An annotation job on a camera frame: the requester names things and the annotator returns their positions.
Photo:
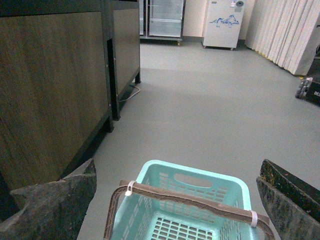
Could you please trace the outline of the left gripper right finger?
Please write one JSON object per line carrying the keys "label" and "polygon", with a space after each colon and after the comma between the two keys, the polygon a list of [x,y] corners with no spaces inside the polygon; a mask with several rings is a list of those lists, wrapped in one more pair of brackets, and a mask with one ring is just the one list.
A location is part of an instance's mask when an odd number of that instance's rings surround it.
{"label": "left gripper right finger", "polygon": [[256,184],[262,205],[282,240],[320,238],[320,190],[271,160],[262,162]]}

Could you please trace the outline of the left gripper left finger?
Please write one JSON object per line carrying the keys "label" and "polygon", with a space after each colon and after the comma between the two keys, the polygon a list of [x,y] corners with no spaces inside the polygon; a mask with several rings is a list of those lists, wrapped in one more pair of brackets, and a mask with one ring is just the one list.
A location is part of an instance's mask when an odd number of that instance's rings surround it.
{"label": "left gripper left finger", "polygon": [[0,224],[2,240],[75,240],[97,190],[93,158],[69,175],[10,192],[21,209]]}

